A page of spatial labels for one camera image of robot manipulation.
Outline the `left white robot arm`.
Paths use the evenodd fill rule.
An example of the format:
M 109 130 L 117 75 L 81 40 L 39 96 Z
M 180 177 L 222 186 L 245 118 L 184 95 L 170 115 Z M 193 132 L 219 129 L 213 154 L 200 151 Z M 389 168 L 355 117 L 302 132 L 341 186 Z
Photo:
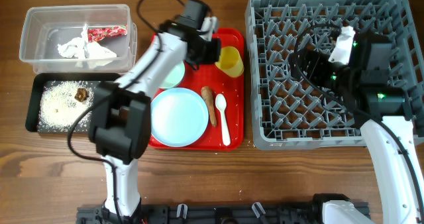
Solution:
M 160 84 L 180 62 L 194 70 L 219 59 L 221 42 L 213 38 L 217 18 L 200 0 L 187 0 L 184 11 L 156 29 L 154 40 L 134 67 L 114 82 L 101 82 L 94 93 L 88 137 L 107 172 L 107 199 L 101 214 L 111 223 L 140 220 L 136 163 L 151 135 L 150 103 Z

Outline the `white rice pile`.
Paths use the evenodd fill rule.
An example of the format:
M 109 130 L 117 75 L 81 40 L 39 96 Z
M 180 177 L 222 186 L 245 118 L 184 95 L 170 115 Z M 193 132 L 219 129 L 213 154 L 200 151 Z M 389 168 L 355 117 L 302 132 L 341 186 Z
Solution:
M 79 87 L 84 87 L 89 92 L 89 97 L 84 102 L 74 98 Z M 92 106 L 95 88 L 88 88 L 79 82 L 62 82 L 56 87 L 48 88 L 43 93 L 40 103 L 39 115 L 42 127 L 47 126 L 60 131 L 66 129 L 68 132 L 74 121 Z

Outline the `brown food chunk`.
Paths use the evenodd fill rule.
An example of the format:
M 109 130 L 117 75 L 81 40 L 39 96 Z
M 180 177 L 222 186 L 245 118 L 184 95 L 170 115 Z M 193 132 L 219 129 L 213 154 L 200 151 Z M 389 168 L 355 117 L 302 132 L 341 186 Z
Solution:
M 84 87 L 77 88 L 74 98 L 79 102 L 84 102 L 89 97 L 89 92 Z

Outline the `yellow plastic cup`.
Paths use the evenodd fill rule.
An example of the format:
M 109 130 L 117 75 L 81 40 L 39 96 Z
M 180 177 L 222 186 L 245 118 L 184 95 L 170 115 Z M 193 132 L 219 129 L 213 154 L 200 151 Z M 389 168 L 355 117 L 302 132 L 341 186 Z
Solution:
M 244 72 L 244 65 L 239 51 L 233 46 L 226 46 L 221 49 L 219 60 L 215 62 L 218 69 L 226 75 L 237 78 Z

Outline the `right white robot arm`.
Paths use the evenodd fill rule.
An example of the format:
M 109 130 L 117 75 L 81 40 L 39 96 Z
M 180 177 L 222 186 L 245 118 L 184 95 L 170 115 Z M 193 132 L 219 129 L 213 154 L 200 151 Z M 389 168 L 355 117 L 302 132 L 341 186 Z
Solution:
M 372 32 L 342 31 L 330 55 L 295 48 L 295 78 L 344 106 L 372 158 L 385 223 L 423 222 L 423 174 L 413 141 L 406 92 L 388 84 L 390 40 Z

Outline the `green bowl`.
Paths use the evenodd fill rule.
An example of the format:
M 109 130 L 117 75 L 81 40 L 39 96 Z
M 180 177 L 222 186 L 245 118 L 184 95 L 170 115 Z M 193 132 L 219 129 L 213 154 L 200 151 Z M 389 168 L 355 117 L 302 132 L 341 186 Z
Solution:
M 172 71 L 164 79 L 164 81 L 159 86 L 160 89 L 171 89 L 177 87 L 184 78 L 185 75 L 185 64 L 180 62 L 175 65 Z

